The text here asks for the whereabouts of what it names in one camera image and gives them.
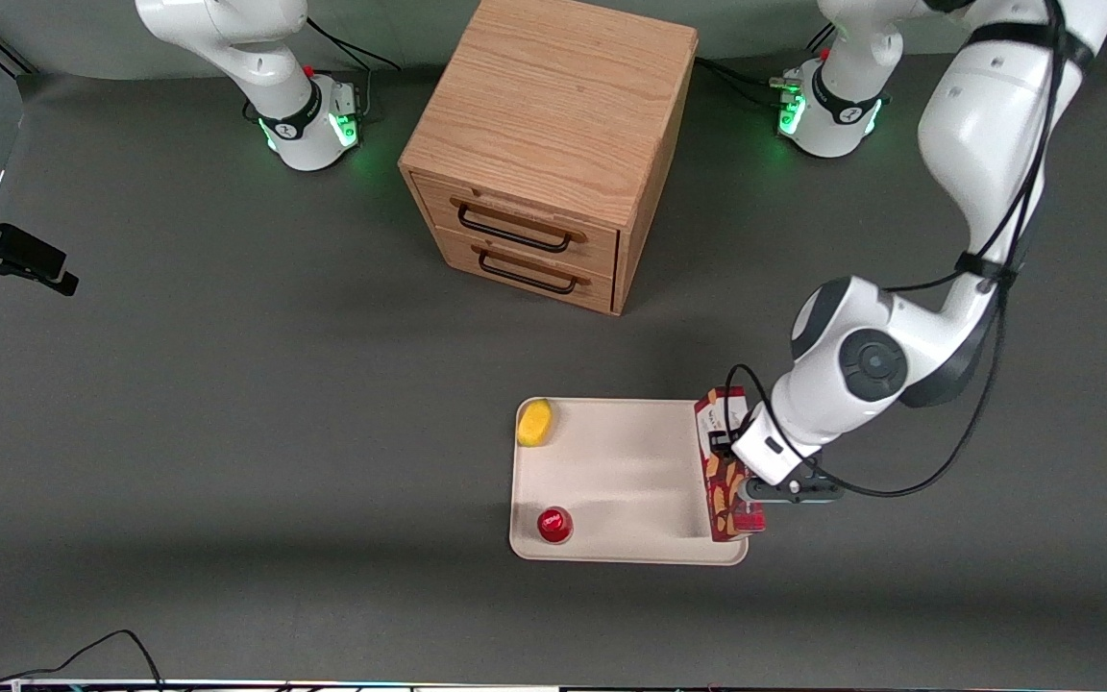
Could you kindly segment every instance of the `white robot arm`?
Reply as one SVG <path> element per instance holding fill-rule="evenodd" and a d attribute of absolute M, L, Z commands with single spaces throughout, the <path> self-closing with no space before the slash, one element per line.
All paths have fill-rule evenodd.
<path fill-rule="evenodd" d="M 241 87 L 268 145 L 293 169 L 335 163 L 358 143 L 351 84 L 308 75 L 280 42 L 307 23 L 307 0 L 135 0 L 139 18 L 159 40 L 220 68 Z"/>
<path fill-rule="evenodd" d="M 790 93 L 778 132 L 824 157 L 852 152 L 873 128 L 878 94 L 903 53 L 892 22 L 949 11 L 972 31 L 918 133 L 931 174 L 965 215 L 970 242 L 939 311 L 855 276 L 809 297 L 792 329 L 794 368 L 733 443 L 773 485 L 897 400 L 940 404 L 966 385 L 995 298 L 1023 254 L 1018 231 L 1039 200 L 1043 126 L 1052 130 L 1070 104 L 1107 34 L 1107 0 L 819 0 L 819 8 L 839 30 L 829 56 L 787 71 L 776 86 Z M 1062 31 L 1051 21 L 1058 11 Z"/>

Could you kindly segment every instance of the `white tray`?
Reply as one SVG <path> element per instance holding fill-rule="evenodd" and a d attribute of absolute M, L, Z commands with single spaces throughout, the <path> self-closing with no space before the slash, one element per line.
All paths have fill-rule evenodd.
<path fill-rule="evenodd" d="M 527 560 L 736 565 L 746 538 L 713 543 L 695 402 L 549 399 L 550 436 L 515 444 L 510 548 Z M 523 404 L 518 415 L 523 412 Z M 546 543 L 536 517 L 565 507 L 575 531 Z"/>

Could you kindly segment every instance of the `wooden drawer front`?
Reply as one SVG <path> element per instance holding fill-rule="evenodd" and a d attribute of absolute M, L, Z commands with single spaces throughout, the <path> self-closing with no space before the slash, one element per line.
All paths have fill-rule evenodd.
<path fill-rule="evenodd" d="M 563 268 L 614 276 L 618 233 L 565 216 L 526 209 L 467 187 L 414 174 L 421 200 L 434 225 L 453 229 L 520 258 Z"/>
<path fill-rule="evenodd" d="M 434 240 L 447 264 L 457 270 L 484 276 L 559 301 L 610 312 L 614 282 L 586 271 L 566 271 L 509 250 L 489 248 L 475 237 L 455 230 L 436 229 Z"/>

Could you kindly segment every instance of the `black drawer handle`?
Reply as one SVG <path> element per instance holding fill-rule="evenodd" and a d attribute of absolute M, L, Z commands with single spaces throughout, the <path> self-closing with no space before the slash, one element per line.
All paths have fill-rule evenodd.
<path fill-rule="evenodd" d="M 477 262 L 478 265 L 480 265 L 480 271 L 492 273 L 495 276 L 500 276 L 504 277 L 504 279 L 517 280 L 519 283 L 527 283 L 528 286 L 531 286 L 531 288 L 549 290 L 550 293 L 555 295 L 570 295 L 571 291 L 575 290 L 576 283 L 579 283 L 579 280 L 575 279 L 575 277 L 571 277 L 571 283 L 568 286 L 554 286 L 552 283 L 545 283 L 544 280 L 528 279 L 527 276 L 518 275 L 516 272 L 509 272 L 507 270 L 499 270 L 499 268 L 497 267 L 490 267 L 489 265 L 485 264 L 486 259 L 489 256 L 489 252 L 485 250 L 477 250 L 477 252 L 480 252 L 479 258 L 477 258 Z"/>
<path fill-rule="evenodd" d="M 550 245 L 549 242 L 541 242 L 540 240 L 532 240 L 531 237 L 517 236 L 517 234 L 510 233 L 508 230 L 501 230 L 501 228 L 493 228 L 492 225 L 486 225 L 483 223 L 474 223 L 474 220 L 467 219 L 469 213 L 469 206 L 461 205 L 461 225 L 464 228 L 470 228 L 473 230 L 479 230 L 480 233 L 487 234 L 487 236 L 500 237 L 504 240 L 510 240 L 511 242 L 519 242 L 519 245 L 526 245 L 528 248 L 536 248 L 537 250 L 545 250 L 546 252 L 565 252 L 567 248 L 571 246 L 571 234 L 568 233 L 562 236 L 562 242 L 558 245 Z"/>

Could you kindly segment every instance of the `gray table surface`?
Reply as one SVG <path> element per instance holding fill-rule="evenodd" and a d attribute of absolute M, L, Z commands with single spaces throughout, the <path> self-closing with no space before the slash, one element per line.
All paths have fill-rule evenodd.
<path fill-rule="evenodd" d="M 731 569 L 506 546 L 523 399 L 774 381 L 821 281 L 951 266 L 962 216 L 914 145 L 948 61 L 906 59 L 838 162 L 695 73 L 620 319 L 443 265 L 395 167 L 432 74 L 379 79 L 363 148 L 310 175 L 225 80 L 31 84 L 0 218 L 83 283 L 0 287 L 0 674 L 131 627 L 168 678 L 1107 689 L 1107 52 L 945 481 L 770 507 Z M 889 412 L 829 465 L 922 477 L 974 397 Z M 70 672 L 144 669 L 116 644 Z"/>

